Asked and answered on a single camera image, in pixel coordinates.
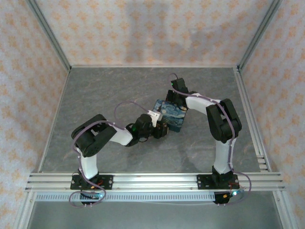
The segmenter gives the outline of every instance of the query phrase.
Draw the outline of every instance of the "white ruler strip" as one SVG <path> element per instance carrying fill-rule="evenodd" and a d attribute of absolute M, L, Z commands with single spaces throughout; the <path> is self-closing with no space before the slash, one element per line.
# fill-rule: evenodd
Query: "white ruler strip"
<path fill-rule="evenodd" d="M 59 192 L 39 192 L 37 193 L 35 201 L 44 202 L 67 202 L 69 201 L 71 193 L 59 193 Z M 92 199 L 85 198 L 80 194 L 75 194 L 71 198 L 72 201 L 89 202 Z M 105 202 L 178 202 L 178 201 L 215 201 L 214 192 L 120 192 L 111 193 L 107 192 Z"/>

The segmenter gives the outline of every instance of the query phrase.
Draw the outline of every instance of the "patterned wall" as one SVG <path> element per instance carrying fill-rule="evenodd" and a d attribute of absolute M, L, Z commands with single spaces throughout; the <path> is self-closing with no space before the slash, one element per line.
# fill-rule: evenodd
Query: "patterned wall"
<path fill-rule="evenodd" d="M 0 5 L 0 228 L 12 228 L 66 71 L 24 0 Z"/>
<path fill-rule="evenodd" d="M 284 0 L 243 72 L 274 169 L 305 228 L 305 2 Z"/>
<path fill-rule="evenodd" d="M 271 2 L 38 0 L 72 65 L 236 65 Z"/>

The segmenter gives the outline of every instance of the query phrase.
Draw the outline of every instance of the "gray surface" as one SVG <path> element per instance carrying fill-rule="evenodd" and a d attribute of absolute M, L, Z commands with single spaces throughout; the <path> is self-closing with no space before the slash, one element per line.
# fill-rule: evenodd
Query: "gray surface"
<path fill-rule="evenodd" d="M 282 225 L 272 192 L 253 192 L 244 202 L 225 208 L 104 202 L 92 209 L 76 209 L 67 202 L 36 202 L 28 228 L 280 229 Z"/>
<path fill-rule="evenodd" d="M 121 101 L 133 100 L 152 109 L 165 99 L 171 85 L 168 74 L 183 77 L 190 91 L 214 99 L 230 98 L 243 124 L 235 147 L 234 168 L 257 172 L 259 165 L 243 105 L 231 68 L 73 68 L 60 107 L 43 171 L 75 171 L 71 132 L 96 114 L 114 121 L 113 110 Z M 125 125 L 135 122 L 143 111 L 133 105 L 118 109 Z M 179 133 L 149 139 L 132 147 L 109 142 L 98 154 L 100 172 L 210 172 L 215 159 L 215 141 L 207 117 L 189 110 Z"/>

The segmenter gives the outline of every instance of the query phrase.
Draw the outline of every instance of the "floral wallpaper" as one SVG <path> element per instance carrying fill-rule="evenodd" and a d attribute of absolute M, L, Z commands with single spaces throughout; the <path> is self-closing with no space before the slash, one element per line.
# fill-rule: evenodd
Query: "floral wallpaper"
<path fill-rule="evenodd" d="M 26 1 L 1 1 L 0 33 L 0 228 L 10 229 L 67 73 Z"/>
<path fill-rule="evenodd" d="M 71 65 L 236 65 L 272 0 L 38 0 Z"/>
<path fill-rule="evenodd" d="M 275 170 L 305 228 L 305 2 L 284 0 L 243 72 Z"/>

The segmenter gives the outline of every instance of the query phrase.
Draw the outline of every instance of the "gray marble floor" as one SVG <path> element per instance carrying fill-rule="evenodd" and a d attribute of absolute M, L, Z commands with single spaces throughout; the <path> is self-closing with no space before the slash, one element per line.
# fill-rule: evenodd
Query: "gray marble floor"
<path fill-rule="evenodd" d="M 42 170 L 65 172 L 78 168 L 71 148 L 71 132 L 96 114 L 114 121 L 119 102 L 133 100 L 152 109 L 171 88 L 169 73 L 183 77 L 190 91 L 214 99 L 230 98 L 243 129 L 234 147 L 236 171 L 259 171 L 234 72 L 230 68 L 73 68 L 63 96 Z M 124 125 L 143 111 L 133 104 L 118 109 Z M 215 159 L 215 141 L 207 117 L 189 110 L 179 133 L 149 139 L 133 147 L 109 142 L 98 154 L 100 172 L 210 172 Z"/>

